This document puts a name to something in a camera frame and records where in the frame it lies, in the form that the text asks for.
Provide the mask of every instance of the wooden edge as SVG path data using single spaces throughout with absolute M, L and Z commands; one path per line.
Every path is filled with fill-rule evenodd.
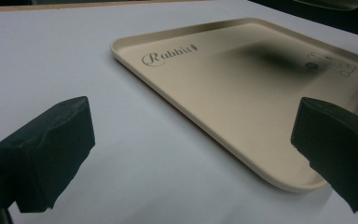
M 33 6 L 10 6 L 0 7 L 0 11 L 21 11 L 21 10 L 43 10 L 43 9 L 62 9 L 76 7 L 109 7 L 148 3 L 171 3 L 171 2 L 197 2 L 205 0 L 132 0 L 123 2 L 100 2 L 100 3 L 75 3 L 75 4 L 55 4 L 55 5 L 33 5 Z

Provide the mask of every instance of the beige tray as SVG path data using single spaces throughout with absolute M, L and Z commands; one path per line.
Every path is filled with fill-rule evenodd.
M 358 55 L 256 19 L 112 43 L 115 57 L 269 183 L 326 184 L 290 143 L 300 98 L 358 114 Z

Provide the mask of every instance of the tray rim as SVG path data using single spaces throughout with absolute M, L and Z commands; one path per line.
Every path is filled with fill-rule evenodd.
M 242 19 L 235 19 L 235 20 L 228 20 L 228 21 L 214 21 L 214 22 L 208 22 L 208 23 L 203 23 L 203 24 L 196 24 L 196 25 L 190 25 L 190 26 L 179 27 L 179 28 L 174 28 L 174 29 L 151 32 L 151 33 L 146 33 L 146 34 L 141 34 L 141 35 L 125 36 L 125 37 L 121 37 L 119 39 L 114 40 L 110 45 L 110 49 L 113 53 L 113 56 L 118 61 L 120 61 L 124 66 L 126 66 L 128 69 L 130 69 L 134 73 L 134 75 L 136 75 L 138 78 L 140 78 L 144 83 L 146 83 L 150 88 L 152 88 L 158 95 L 162 96 L 172 106 L 177 108 L 187 118 L 192 120 L 192 122 L 194 122 L 204 132 L 206 132 L 208 135 L 210 135 L 216 142 L 218 142 L 220 145 L 222 145 L 226 150 L 228 150 L 230 153 L 232 153 L 236 158 L 238 158 L 240 161 L 242 161 L 244 164 L 246 164 L 253 172 L 255 172 L 260 177 L 262 177 L 263 179 L 268 181 L 270 184 L 272 184 L 280 189 L 284 189 L 284 190 L 295 192 L 295 193 L 306 193 L 306 192 L 310 192 L 310 191 L 319 189 L 321 187 L 324 187 L 328 184 L 328 182 L 325 181 L 322 176 L 321 176 L 320 181 L 318 181 L 318 182 L 315 181 L 312 184 L 297 184 L 297 183 L 293 183 L 293 182 L 290 182 L 287 180 L 283 181 L 280 178 L 277 178 L 275 175 L 270 174 L 268 171 L 261 169 L 253 161 L 249 160 L 248 158 L 246 158 L 245 155 L 243 155 L 242 153 L 237 151 L 235 147 L 232 147 L 230 145 L 230 143 L 228 143 L 225 139 L 220 138 L 212 130 L 205 127 L 205 125 L 203 125 L 202 122 L 198 118 L 193 116 L 186 108 L 182 107 L 170 95 L 161 91 L 158 86 L 156 86 L 154 83 L 152 83 L 150 80 L 148 80 L 145 76 L 141 75 L 142 73 L 140 71 L 138 71 L 135 67 L 133 67 L 130 63 L 128 63 L 126 60 L 124 60 L 120 56 L 120 51 L 123 50 L 124 48 L 134 47 L 136 45 L 143 45 L 146 43 L 157 42 L 159 40 L 165 40 L 165 39 L 175 38 L 175 37 L 184 36 L 184 35 L 193 35 L 196 33 L 208 32 L 208 31 L 212 31 L 212 30 L 228 28 L 231 26 L 244 25 L 246 23 L 256 23 L 259 25 L 267 26 L 268 28 L 272 28 L 273 30 L 285 32 L 287 35 L 290 35 L 291 37 L 301 38 L 312 45 L 316 45 L 318 47 L 323 47 L 327 50 L 334 49 L 335 53 L 337 53 L 337 49 L 338 49 L 341 56 L 347 57 L 347 55 L 349 54 L 349 55 L 351 55 L 350 58 L 352 61 L 358 62 L 358 54 L 356 54 L 356 53 L 353 53 L 348 50 L 324 43 L 323 41 L 320 41 L 315 38 L 292 31 L 290 29 L 281 27 L 280 25 L 274 24 L 272 22 L 264 21 L 264 20 L 260 20 L 260 19 L 256 19 L 256 18 L 242 18 Z

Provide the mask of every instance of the table surface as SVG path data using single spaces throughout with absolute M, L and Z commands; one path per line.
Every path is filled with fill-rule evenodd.
M 87 95 L 96 146 L 54 208 L 15 223 L 358 223 L 329 186 L 271 186 L 116 61 L 118 38 L 258 18 L 358 54 L 358 35 L 244 0 L 0 7 L 0 140 Z

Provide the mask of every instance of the tray surface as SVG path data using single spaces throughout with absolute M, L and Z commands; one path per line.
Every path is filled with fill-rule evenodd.
M 291 145 L 301 97 L 358 114 L 358 55 L 267 21 L 240 19 L 124 37 L 115 57 L 269 183 L 326 181 Z

